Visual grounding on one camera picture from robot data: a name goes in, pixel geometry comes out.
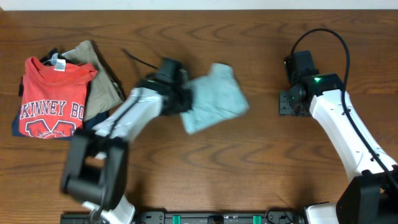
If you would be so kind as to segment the light blue t-shirt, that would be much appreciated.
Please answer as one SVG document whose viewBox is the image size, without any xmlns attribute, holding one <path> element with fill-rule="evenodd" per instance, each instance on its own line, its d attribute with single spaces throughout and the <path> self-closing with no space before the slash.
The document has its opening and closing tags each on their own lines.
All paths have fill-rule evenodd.
<svg viewBox="0 0 398 224">
<path fill-rule="evenodd" d="M 188 134 L 242 116 L 249 109 L 233 68 L 226 64 L 213 63 L 207 75 L 190 80 L 184 88 L 193 95 L 192 108 L 180 114 Z"/>
</svg>

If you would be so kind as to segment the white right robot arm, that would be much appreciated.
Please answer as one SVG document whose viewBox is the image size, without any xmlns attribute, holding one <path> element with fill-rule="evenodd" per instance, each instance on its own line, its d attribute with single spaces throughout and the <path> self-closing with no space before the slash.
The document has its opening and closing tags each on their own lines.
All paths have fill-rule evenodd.
<svg viewBox="0 0 398 224">
<path fill-rule="evenodd" d="M 298 223 L 397 223 L 397 162 L 380 147 L 335 73 L 289 75 L 281 115 L 311 116 L 337 151 L 349 184 L 336 203 L 304 208 Z"/>
</svg>

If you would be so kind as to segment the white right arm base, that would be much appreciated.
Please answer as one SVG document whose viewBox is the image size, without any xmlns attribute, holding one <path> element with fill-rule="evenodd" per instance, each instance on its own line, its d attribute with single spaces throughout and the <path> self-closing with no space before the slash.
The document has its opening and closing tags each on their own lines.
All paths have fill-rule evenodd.
<svg viewBox="0 0 398 224">
<path fill-rule="evenodd" d="M 339 224 L 336 215 L 336 203 L 320 203 L 304 209 L 308 224 Z"/>
</svg>

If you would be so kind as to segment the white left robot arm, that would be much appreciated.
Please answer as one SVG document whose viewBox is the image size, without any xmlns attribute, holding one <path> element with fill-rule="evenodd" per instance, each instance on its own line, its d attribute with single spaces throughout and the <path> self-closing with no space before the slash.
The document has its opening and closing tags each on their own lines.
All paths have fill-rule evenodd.
<svg viewBox="0 0 398 224">
<path fill-rule="evenodd" d="M 109 118 L 75 131 L 60 188 L 90 209 L 86 223 L 133 222 L 136 209 L 124 194 L 129 144 L 152 119 L 186 112 L 192 102 L 184 84 L 141 80 Z"/>
</svg>

